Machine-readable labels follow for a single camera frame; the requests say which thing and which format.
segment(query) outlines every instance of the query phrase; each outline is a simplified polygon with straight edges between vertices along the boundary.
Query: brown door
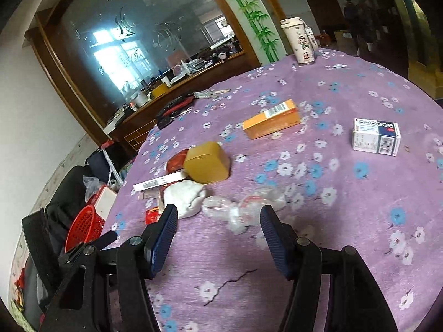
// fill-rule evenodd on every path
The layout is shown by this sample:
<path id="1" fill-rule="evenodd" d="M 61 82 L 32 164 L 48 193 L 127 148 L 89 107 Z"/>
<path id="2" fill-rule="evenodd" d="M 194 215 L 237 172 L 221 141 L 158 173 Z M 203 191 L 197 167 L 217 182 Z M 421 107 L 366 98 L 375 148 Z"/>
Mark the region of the brown door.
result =
<path id="1" fill-rule="evenodd" d="M 320 31 L 346 28 L 346 21 L 337 0 L 307 0 Z"/>

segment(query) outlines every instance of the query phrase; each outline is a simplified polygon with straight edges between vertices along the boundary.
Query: white cloth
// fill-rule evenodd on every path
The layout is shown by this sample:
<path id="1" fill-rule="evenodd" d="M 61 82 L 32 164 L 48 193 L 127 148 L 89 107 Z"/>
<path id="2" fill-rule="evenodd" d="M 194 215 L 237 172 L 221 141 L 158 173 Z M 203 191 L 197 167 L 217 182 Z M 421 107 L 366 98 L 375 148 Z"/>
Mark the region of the white cloth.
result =
<path id="1" fill-rule="evenodd" d="M 178 210 L 179 219 L 199 213 L 205 197 L 205 186 L 192 180 L 174 183 L 167 187 L 163 194 L 165 206 L 174 204 Z"/>

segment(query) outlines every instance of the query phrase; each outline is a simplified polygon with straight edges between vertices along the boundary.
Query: black string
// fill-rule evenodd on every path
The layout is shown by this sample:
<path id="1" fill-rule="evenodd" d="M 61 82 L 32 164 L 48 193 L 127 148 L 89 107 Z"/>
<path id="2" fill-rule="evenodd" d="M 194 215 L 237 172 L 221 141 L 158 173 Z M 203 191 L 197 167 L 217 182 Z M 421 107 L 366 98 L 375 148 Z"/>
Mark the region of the black string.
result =
<path id="1" fill-rule="evenodd" d="M 257 271 L 257 270 L 258 270 L 258 268 L 256 268 L 256 269 L 252 269 L 252 270 L 249 270 L 249 271 L 246 271 L 245 273 L 243 273 L 243 274 L 242 274 L 239 278 L 237 278 L 236 280 L 227 280 L 225 283 L 223 283 L 223 284 L 217 289 L 217 293 L 214 295 L 214 297 L 212 297 L 212 299 L 211 299 L 210 301 L 206 302 L 206 303 L 204 304 L 204 306 L 209 305 L 209 304 L 214 300 L 214 298 L 217 297 L 217 295 L 218 295 L 219 292 L 220 292 L 220 289 L 222 289 L 227 283 L 229 283 L 229 282 L 238 282 L 238 281 L 240 281 L 244 276 L 246 276 L 248 273 L 255 272 L 255 271 Z"/>

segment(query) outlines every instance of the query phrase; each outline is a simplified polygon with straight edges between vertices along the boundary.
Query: metal screw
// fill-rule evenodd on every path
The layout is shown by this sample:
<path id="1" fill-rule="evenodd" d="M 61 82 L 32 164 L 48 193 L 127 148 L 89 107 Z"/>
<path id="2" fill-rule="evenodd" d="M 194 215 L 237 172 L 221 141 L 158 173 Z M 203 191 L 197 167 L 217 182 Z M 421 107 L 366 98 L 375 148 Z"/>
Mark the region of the metal screw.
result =
<path id="1" fill-rule="evenodd" d="M 309 245 L 309 240 L 306 237 L 300 237 L 297 239 L 297 243 L 300 246 L 307 246 L 307 245 Z"/>
<path id="2" fill-rule="evenodd" d="M 94 246 L 86 246 L 85 249 L 83 250 L 83 253 L 86 256 L 89 256 L 89 255 L 92 255 L 94 253 L 94 251 L 95 251 Z"/>
<path id="3" fill-rule="evenodd" d="M 356 250 L 354 247 L 352 247 L 352 246 L 346 246 L 346 247 L 345 247 L 345 252 L 346 252 L 348 255 L 355 255 L 355 253 L 357 252 L 357 250 Z"/>
<path id="4" fill-rule="evenodd" d="M 141 239 L 140 236 L 134 236 L 129 240 L 129 243 L 133 246 L 137 246 L 139 244 L 141 244 L 143 240 Z"/>

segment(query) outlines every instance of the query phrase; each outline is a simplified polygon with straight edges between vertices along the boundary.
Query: orange box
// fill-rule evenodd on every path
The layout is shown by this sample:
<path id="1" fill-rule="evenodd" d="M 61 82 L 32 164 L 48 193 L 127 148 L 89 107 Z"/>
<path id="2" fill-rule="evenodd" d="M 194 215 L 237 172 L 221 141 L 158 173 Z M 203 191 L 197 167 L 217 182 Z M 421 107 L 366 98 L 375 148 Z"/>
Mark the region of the orange box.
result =
<path id="1" fill-rule="evenodd" d="M 254 140 L 299 123 L 297 107 L 290 99 L 243 122 L 243 131 Z"/>

